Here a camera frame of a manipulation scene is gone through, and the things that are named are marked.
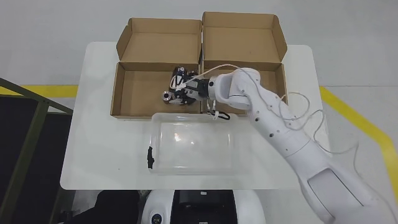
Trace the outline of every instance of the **cardboard box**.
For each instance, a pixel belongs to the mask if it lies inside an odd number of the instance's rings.
[[[202,21],[184,19],[129,19],[116,46],[116,66],[111,115],[116,118],[150,118],[155,113],[200,113],[206,103],[167,105],[168,90],[177,66],[203,72],[230,63],[260,71],[261,85],[279,96],[286,94],[281,61],[287,51],[277,16],[205,12]],[[198,65],[202,50],[204,59]],[[208,76],[229,73],[215,70]],[[218,103],[227,113],[244,111]]]
[[[261,74],[261,85],[282,97],[286,94],[284,66],[287,45],[278,17],[272,14],[205,12],[203,23],[203,71],[222,64],[249,67]],[[207,77],[230,73],[233,68],[214,70]],[[244,111],[217,103],[226,113]],[[207,111],[202,103],[202,112]]]
[[[155,113],[199,113],[200,102],[167,105],[162,93],[169,89],[173,69],[198,70],[201,21],[183,19],[129,19],[118,44],[111,115],[150,118]]]

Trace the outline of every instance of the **yellow line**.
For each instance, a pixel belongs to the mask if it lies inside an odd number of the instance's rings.
[[[47,98],[74,98],[78,85],[22,85],[22,87]],[[0,95],[18,95],[0,86]]]
[[[77,94],[77,85],[22,85],[24,88],[47,98],[74,98]],[[337,98],[326,88],[320,86],[322,100],[330,105],[349,122],[362,130],[370,138],[375,140],[383,155],[384,163],[389,174],[392,189],[398,202],[398,155],[392,139],[377,126],[372,124],[357,111],[352,109],[342,100]],[[0,87],[0,95],[17,95],[16,93]]]
[[[379,144],[396,202],[398,202],[398,155],[392,139],[323,86],[320,86],[320,92],[324,102]]]

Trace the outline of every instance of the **cardboard box lid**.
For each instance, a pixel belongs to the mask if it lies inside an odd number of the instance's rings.
[[[273,14],[203,13],[206,61],[280,63],[287,45]]]
[[[121,62],[198,64],[201,21],[130,18],[116,49]]]

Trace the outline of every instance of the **gray floor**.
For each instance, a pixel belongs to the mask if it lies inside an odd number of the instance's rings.
[[[86,45],[117,40],[132,16],[277,14],[288,44],[313,49],[320,85],[372,121],[398,147],[398,0],[1,0],[0,9],[0,76],[18,84],[44,85],[78,84]],[[74,99],[57,100],[73,107]],[[360,140],[359,170],[395,204],[378,146],[329,106],[324,109],[332,148]],[[351,166],[351,154],[337,159]],[[90,206],[95,196],[88,195],[76,201]],[[259,195],[268,223],[318,222],[298,192]]]

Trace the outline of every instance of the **robotic arm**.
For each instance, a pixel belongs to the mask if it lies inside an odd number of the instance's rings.
[[[305,199],[320,220],[385,223],[379,202],[366,184],[333,162],[300,129],[287,105],[260,86],[258,71],[240,68],[207,82],[209,99],[248,111],[251,124],[295,171]]]

